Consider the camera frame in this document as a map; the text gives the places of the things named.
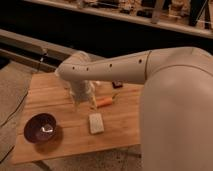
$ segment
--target wooden tabletop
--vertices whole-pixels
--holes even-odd
[[[105,132],[91,135],[88,115],[94,113],[89,103],[80,105],[75,112],[69,91],[53,73],[35,74],[32,77],[22,117],[17,128],[17,138],[12,163],[25,163],[74,154],[107,150],[140,144],[139,95],[141,85],[124,84],[113,89],[111,83],[102,82],[96,88],[96,97],[118,93],[115,103],[102,107]],[[50,113],[57,120],[54,137],[43,144],[29,143],[23,135],[26,122],[38,113]]]

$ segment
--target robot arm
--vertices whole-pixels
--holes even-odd
[[[140,105],[143,171],[213,170],[213,60],[208,52],[180,47],[97,62],[77,52],[58,74],[79,99],[88,95],[85,80],[145,83]]]

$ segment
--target gray floor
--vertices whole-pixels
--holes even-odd
[[[34,72],[34,69],[15,62],[11,62],[0,70],[0,124],[15,110],[27,92]],[[4,127],[0,128],[0,160],[14,145],[15,129],[22,109],[23,105],[21,105],[11,120]],[[140,147],[133,146],[46,160],[45,163],[55,171],[139,171],[141,170],[141,159],[135,155],[139,153]],[[32,163],[12,165],[10,158],[11,153],[0,165],[0,171],[41,170]]]

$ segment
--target orange object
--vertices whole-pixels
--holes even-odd
[[[104,97],[104,98],[98,99],[96,101],[96,105],[97,105],[97,108],[108,106],[108,105],[111,105],[113,101],[114,99],[112,97]]]

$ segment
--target white sponge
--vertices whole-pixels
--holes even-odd
[[[89,115],[90,133],[97,134],[104,132],[104,124],[100,113]]]

